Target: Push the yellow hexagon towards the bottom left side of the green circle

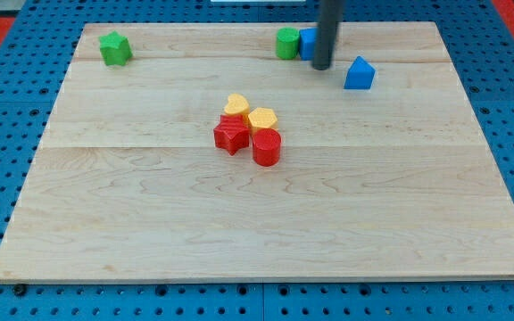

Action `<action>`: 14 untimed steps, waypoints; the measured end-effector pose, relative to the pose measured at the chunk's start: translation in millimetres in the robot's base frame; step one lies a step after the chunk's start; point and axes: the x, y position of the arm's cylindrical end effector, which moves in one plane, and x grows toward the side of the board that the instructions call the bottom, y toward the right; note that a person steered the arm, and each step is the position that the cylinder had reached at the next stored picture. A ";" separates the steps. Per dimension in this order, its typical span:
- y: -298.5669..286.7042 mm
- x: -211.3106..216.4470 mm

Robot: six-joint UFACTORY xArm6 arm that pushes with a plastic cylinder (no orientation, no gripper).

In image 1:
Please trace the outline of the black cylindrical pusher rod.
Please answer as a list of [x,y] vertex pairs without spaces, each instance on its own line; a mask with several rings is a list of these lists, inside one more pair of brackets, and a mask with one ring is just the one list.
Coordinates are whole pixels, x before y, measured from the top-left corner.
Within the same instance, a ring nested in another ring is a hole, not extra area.
[[311,66],[327,70],[333,60],[339,24],[344,14],[344,0],[321,0],[317,20],[316,42]]

